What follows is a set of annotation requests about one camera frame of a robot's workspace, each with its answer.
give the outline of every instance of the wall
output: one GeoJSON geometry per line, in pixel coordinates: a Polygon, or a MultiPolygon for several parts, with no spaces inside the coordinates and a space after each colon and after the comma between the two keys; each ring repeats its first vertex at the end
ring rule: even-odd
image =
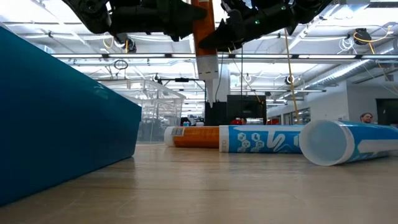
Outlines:
{"type": "Polygon", "coordinates": [[[382,86],[347,86],[349,118],[350,121],[359,121],[359,117],[363,113],[372,113],[373,121],[377,122],[377,99],[393,99],[398,95],[391,93],[382,86]]]}
{"type": "MultiPolygon", "coordinates": [[[[304,101],[298,101],[298,109],[310,108],[311,120],[339,118],[348,120],[349,111],[346,82],[341,82],[336,87],[327,87],[325,89],[326,93],[310,93],[305,97],[304,101]]],[[[287,106],[278,106],[269,109],[267,116],[283,116],[283,114],[293,111],[294,105],[290,101],[287,106]]]]}

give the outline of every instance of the wooden table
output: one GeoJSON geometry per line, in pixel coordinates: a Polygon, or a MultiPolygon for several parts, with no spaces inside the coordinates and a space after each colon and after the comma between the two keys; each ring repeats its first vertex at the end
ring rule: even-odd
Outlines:
{"type": "Polygon", "coordinates": [[[398,157],[320,167],[301,155],[161,145],[0,208],[2,224],[397,220],[398,157]]]}

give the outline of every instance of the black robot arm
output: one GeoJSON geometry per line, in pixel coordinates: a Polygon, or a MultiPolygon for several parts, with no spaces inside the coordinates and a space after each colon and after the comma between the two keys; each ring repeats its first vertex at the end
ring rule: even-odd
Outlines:
{"type": "Polygon", "coordinates": [[[246,42],[283,28],[292,35],[299,23],[310,22],[331,0],[295,0],[293,4],[289,0],[251,0],[252,8],[242,0],[221,2],[229,17],[199,43],[203,49],[240,49],[246,42]]]}
{"type": "Polygon", "coordinates": [[[128,32],[163,32],[173,41],[190,35],[206,10],[181,0],[62,0],[94,34],[109,32],[125,43],[128,32]]]}

